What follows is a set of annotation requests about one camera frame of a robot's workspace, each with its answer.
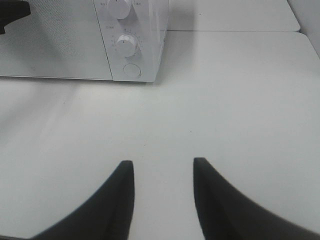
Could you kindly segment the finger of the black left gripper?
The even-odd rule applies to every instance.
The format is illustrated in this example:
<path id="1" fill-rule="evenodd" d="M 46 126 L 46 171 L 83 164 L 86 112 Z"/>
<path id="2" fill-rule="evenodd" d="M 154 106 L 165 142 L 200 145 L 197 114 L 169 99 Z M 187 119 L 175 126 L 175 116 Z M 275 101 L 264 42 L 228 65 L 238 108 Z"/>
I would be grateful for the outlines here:
<path id="1" fill-rule="evenodd" d="M 5 26 L 29 16 L 30 4 L 24 0 L 1 0 L 0 1 L 0 34 L 5 34 Z"/>

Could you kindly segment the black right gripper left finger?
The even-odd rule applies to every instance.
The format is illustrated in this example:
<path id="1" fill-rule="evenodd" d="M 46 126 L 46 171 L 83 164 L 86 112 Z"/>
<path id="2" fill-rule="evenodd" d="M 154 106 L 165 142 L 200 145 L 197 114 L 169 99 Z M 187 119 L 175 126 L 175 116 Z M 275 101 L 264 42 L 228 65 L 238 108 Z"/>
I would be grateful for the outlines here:
<path id="1" fill-rule="evenodd" d="M 126 240 L 134 204 L 134 165 L 132 161 L 124 160 L 88 200 L 34 239 Z"/>

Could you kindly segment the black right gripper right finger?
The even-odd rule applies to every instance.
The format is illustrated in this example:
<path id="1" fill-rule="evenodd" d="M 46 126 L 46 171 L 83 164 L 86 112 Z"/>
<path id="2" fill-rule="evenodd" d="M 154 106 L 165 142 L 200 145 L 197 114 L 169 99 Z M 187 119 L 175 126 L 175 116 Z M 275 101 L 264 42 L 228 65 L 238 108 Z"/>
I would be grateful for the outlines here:
<path id="1" fill-rule="evenodd" d="M 207 161 L 193 160 L 193 195 L 206 240 L 318 240 L 300 227 L 261 207 L 231 185 Z"/>

